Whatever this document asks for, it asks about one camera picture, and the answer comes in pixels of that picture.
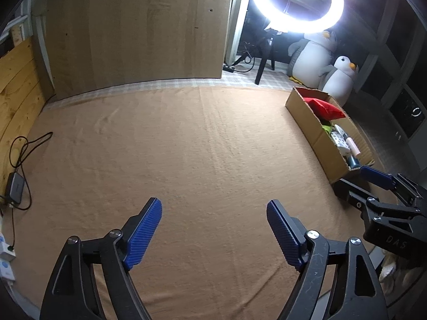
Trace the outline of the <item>gloved right hand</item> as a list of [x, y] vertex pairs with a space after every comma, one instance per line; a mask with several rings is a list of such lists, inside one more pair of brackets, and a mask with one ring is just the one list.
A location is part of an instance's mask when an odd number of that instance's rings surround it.
[[384, 254], [381, 263], [379, 281], [385, 295], [408, 291], [422, 276], [423, 267], [416, 267], [411, 261], [403, 259], [391, 252], [382, 250]]

